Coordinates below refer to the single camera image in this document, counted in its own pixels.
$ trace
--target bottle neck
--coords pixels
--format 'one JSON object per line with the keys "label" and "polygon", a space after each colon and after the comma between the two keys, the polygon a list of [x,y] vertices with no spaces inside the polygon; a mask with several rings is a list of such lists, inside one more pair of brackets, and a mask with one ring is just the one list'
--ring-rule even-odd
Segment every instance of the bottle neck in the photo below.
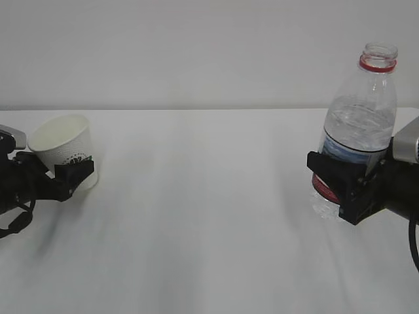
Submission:
{"label": "bottle neck", "polygon": [[374,73],[391,73],[397,64],[397,48],[390,44],[370,43],[359,59],[359,66]]}

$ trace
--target plastic water bottle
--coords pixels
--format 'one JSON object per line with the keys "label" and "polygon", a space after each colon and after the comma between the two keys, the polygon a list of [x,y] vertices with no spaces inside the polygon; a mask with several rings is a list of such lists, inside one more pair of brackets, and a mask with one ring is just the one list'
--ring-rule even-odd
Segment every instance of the plastic water bottle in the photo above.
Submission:
{"label": "plastic water bottle", "polygon": [[[357,71],[341,86],[325,119],[319,152],[335,159],[367,165],[370,171],[383,157],[392,138],[397,98],[391,78],[397,48],[370,43]],[[338,199],[313,175],[310,201],[323,218],[338,217]]]}

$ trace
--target white table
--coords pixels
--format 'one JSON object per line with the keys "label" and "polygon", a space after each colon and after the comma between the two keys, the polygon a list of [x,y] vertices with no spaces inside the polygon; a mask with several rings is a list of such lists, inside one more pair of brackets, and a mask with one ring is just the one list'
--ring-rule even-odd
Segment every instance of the white table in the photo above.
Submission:
{"label": "white table", "polygon": [[[0,124],[30,133],[64,113]],[[406,220],[310,207],[325,110],[82,113],[100,181],[0,241],[0,313],[419,313]],[[400,109],[396,129],[418,114]]]}

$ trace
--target white paper cup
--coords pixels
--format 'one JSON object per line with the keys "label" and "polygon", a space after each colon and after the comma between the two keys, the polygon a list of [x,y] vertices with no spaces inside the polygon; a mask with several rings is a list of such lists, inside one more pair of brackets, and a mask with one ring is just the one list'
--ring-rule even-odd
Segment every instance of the white paper cup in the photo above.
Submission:
{"label": "white paper cup", "polygon": [[[40,126],[27,143],[44,165],[54,173],[55,165],[67,165],[94,159],[89,121],[80,114],[59,116]],[[98,181],[96,164],[94,172],[84,180],[77,191],[88,190]]]}

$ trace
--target cup rim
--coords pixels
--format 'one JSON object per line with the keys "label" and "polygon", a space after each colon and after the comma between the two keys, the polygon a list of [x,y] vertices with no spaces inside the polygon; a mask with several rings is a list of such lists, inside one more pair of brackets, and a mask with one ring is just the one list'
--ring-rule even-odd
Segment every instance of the cup rim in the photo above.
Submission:
{"label": "cup rim", "polygon": [[[36,137],[36,135],[37,135],[37,132],[39,131],[39,130],[41,130],[42,128],[46,128],[46,127],[48,127],[48,125],[50,124],[50,123],[52,123],[52,122],[56,122],[57,120],[60,120],[60,119],[65,119],[65,118],[69,118],[69,117],[76,117],[76,118],[81,118],[82,120],[83,120],[83,122],[84,122],[84,126],[73,136],[73,137],[71,137],[70,139],[68,139],[67,141],[64,141],[64,142],[62,142],[62,143],[60,143],[60,144],[57,144],[57,145],[54,145],[54,146],[52,146],[52,147],[50,147],[50,148],[46,148],[46,149],[39,149],[39,150],[37,150],[37,149],[34,149],[33,148],[33,145],[31,145],[32,144],[32,142],[33,142],[33,139]],[[32,134],[31,134],[31,136],[29,137],[29,139],[28,139],[28,141],[27,141],[27,146],[29,147],[29,149],[31,150],[31,151],[33,151],[33,152],[48,152],[48,151],[50,151],[50,150],[54,150],[54,149],[56,149],[56,148],[58,148],[58,147],[61,147],[61,146],[63,146],[63,145],[65,145],[65,144],[68,144],[69,142],[71,142],[72,140],[74,140],[75,138],[77,138],[81,133],[83,133],[84,131],[86,131],[86,129],[89,127],[89,120],[85,117],[85,116],[83,116],[82,114],[66,114],[66,115],[63,115],[63,116],[57,116],[57,117],[55,117],[55,118],[52,118],[52,119],[50,119],[50,120],[48,120],[48,121],[46,121],[46,122],[44,122],[43,124],[41,124]]]}

